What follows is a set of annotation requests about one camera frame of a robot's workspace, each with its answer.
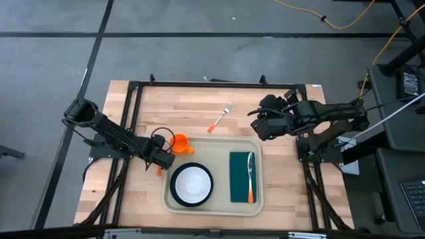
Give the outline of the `black power adapter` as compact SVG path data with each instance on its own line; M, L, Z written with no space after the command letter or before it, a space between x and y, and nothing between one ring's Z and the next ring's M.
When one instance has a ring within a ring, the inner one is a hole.
M421 95L421 80L410 68L399 68L396 72L396 97L408 100Z

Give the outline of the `black keyboard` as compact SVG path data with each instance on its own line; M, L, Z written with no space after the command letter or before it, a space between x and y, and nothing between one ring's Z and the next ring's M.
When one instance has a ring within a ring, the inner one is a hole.
M404 182L400 186L417 225L425 232L425 180Z

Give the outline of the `orange-handled metal knife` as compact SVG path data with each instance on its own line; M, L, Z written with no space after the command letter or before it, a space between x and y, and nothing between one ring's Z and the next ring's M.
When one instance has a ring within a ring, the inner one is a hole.
M252 190L252 164L253 164L253 152L249 152L247 159L247 169L248 169L248 202L253 203L253 190Z

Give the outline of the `orange-handled metal fork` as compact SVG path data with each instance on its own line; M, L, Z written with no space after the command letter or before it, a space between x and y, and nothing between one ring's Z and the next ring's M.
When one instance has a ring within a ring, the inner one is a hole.
M225 108L223 109L221 115L216 119L216 121L208 128L207 132L211 133L214 128L216 127L217 123L223 118L223 116L225 116L233 107L233 103L229 102Z

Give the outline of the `dark green cloth napkin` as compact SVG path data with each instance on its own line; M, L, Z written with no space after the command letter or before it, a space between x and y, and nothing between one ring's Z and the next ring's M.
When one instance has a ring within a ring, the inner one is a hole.
M251 151L230 152L229 173L230 173L230 201L248 202L248 169L247 159ZM252 164L252 190L254 202L257 201L256 188L256 158L253 152Z

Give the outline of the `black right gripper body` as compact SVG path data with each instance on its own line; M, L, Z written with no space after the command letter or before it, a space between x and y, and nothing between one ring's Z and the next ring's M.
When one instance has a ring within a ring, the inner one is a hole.
M286 106L288 103L284 98L268 94L260 100L258 109L250 112L251 115L256 114L250 126L262 141L273 140L291 131L290 126L296 117L284 112Z

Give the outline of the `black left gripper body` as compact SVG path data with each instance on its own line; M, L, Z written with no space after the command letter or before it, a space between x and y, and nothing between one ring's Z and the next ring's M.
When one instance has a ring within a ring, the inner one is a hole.
M163 148L165 143L166 140L161 135L153 135L149 139L145 154L145 170L148 170L152 164L165 170L168 170L172 166L175 156Z

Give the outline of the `white ribbed bowl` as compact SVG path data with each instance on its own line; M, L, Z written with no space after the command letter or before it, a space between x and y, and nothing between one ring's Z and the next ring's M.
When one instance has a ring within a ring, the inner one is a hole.
M182 170L175 181L175 190L179 198L191 204L204 200L210 189L210 177L199 167L188 167Z

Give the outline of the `black desk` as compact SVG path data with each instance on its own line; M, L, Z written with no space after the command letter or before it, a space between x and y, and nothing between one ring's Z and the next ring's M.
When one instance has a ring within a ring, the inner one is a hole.
M400 186L404 182L425 180L425 153L377 149L376 157L392 217L399 230L425 235L417 225Z

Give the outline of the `orange plastic cup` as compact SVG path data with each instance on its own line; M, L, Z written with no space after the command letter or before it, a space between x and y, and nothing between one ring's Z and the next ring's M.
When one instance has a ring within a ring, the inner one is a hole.
M181 133L170 138L171 150L175 155L193 154L195 150L189 144L189 138Z

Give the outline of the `black aluminium table frame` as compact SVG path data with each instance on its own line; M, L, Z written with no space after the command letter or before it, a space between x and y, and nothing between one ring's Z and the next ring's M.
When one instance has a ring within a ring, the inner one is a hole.
M113 121L120 121L124 106L133 107L141 96L135 132L149 135L158 127L167 133L183 133L189 137L207 137L208 127L221 115L225 106L232 109L217 123L213 136L256 139L250 127L255 109L268 94L281 96L282 86L207 82L154 82L141 91L129 91L128 82L113 80L108 91L97 100L100 109ZM157 167L145 170L142 160L133 159L124 187L119 217L120 226L236 229L236 230L311 230L311 216L303 168L297 158L296 141L283 136L260 143L264 206L255 216L215 216L177 214L163 204L163 177Z

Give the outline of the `black side table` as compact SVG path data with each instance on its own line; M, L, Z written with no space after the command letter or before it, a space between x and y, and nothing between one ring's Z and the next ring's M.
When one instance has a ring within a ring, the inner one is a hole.
M396 101L394 76L385 76L378 66L368 67L367 72L376 102L380 106L381 118L402 108L382 123L390 147L401 151L425 152L425 114L417 114L415 104L405 106L404 102Z

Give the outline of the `dark blue round plate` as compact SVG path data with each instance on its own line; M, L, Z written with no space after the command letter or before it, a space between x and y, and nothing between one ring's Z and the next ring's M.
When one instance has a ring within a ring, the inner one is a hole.
M176 190L175 190L175 181L176 181L177 175L182 170L184 170L184 169L186 169L188 167L199 167L199 168L202 168L203 170L205 170L207 172L207 174L209 175L210 180L211 180L211 189L209 191L208 196L204 200L202 200L201 202L198 202L198 203L195 203L195 204L187 203L187 202L181 200L179 198L179 196L177 195ZM210 196L212 195L213 189L214 189L214 181L213 181L213 176L211 175L210 171L204 165L201 165L200 163L185 163L185 164L179 166L174 171L174 173L171 176L169 186L170 186L169 188L170 188L171 196L173 197L173 199L178 204L180 204L182 206L185 206L185 207L196 207L196 206L200 206L200 205L204 204L210 198Z

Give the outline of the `black stand leg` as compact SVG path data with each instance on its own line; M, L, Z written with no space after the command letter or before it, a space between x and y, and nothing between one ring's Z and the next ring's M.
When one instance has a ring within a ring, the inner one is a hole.
M393 40L393 38L398 34L398 32L401 29L404 30L404 32L406 33L408 40L412 42L412 44L408 48L403 50L398 56L396 56L388 64L379 65L379 70L382 74L384 74L385 76L392 76L400 67L405 65L409 60L411 60L417 55L419 56L422 65L425 65L425 55L422 53L422 51L425 50L425 33L420 38L416 38L416 36L413 34L409 26L410 20L414 16L416 16L421 10L425 10L425 4L417 8L409 17L405 18L404 15L401 13L400 8L396 4L396 1L395 0L388 0L388 1L391 3L398 17L400 26L394 32L394 34L389 38L388 42L382 48L382 50L377 55L375 60L377 60L378 57L384 52L386 47L390 44L390 42Z

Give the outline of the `white paper sheet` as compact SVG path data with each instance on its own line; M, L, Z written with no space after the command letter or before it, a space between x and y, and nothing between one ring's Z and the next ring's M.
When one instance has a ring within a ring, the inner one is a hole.
M348 144L342 146L341 152L344 152L345 150L348 150L356 146L357 144L357 141L355 139L350 140L348 137L340 136L337 139L339 140L340 143L345 143L346 141L348 142ZM357 160L352 163L340 163L339 168L340 170L342 170L343 173L350 174L350 175L360 175L359 162Z

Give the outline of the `grey chair base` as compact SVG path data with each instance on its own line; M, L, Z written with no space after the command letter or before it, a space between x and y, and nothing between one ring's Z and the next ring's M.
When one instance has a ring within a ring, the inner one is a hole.
M10 157L14 157L17 159L24 159L25 158L25 153L17 151L15 149L11 149L9 147L6 147L4 145L0 145L0 159L3 156L10 156Z

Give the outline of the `beige plastic tray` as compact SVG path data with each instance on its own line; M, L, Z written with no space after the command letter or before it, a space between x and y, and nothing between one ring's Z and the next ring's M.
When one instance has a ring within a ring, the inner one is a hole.
M209 214L220 216L254 216L264 205L262 184L262 153L261 148L253 139L246 137L190 137L193 154L176 155L175 160L164 176L163 204L173 213ZM256 158L256 188L255 203L230 201L230 152L251 151ZM170 192L170 179L174 171L185 163L200 163L211 173L214 189L210 198L202 205L185 207L178 204Z

